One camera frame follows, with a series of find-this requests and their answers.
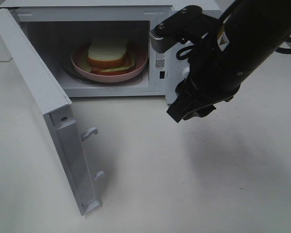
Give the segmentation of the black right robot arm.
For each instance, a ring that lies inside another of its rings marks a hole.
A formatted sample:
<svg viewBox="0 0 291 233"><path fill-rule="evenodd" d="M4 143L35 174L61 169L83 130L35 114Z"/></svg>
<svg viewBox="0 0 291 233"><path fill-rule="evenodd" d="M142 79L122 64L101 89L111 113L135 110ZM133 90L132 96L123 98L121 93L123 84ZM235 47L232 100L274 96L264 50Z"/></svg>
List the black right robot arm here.
<svg viewBox="0 0 291 233"><path fill-rule="evenodd" d="M237 0L188 53L190 71L167 113L176 122L205 117L291 34L291 0Z"/></svg>

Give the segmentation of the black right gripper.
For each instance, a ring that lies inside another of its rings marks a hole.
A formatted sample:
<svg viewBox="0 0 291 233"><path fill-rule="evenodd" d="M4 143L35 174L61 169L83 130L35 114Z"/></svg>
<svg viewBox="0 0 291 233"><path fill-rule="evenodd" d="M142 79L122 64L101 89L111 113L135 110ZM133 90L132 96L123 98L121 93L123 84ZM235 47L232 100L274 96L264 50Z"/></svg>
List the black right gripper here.
<svg viewBox="0 0 291 233"><path fill-rule="evenodd" d="M194 47L187 55L189 76L167 109L176 123L208 116L216 110L215 103L233 97L253 72L255 43L250 36L254 14L253 9L225 11L219 19L200 10L192 17L179 14L177 39L189 39Z"/></svg>

